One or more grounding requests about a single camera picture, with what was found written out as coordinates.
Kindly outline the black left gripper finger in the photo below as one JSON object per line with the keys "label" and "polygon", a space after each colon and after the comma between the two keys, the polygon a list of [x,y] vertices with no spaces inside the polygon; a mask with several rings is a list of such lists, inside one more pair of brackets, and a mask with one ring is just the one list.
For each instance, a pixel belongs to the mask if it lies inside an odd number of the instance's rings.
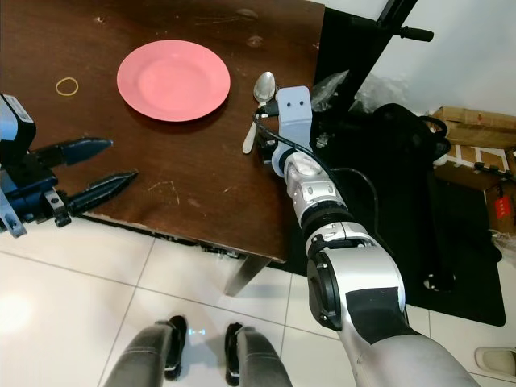
{"label": "black left gripper finger", "polygon": [[96,137],[61,141],[61,143],[47,145],[40,149],[40,163],[44,167],[74,165],[95,157],[99,152],[109,148],[111,144],[113,144],[113,140],[96,139]]}
{"label": "black left gripper finger", "polygon": [[65,206],[67,213],[78,216],[96,209],[97,206],[102,206],[128,188],[137,176],[139,176],[137,171],[122,171],[94,181],[84,191],[68,197]]}

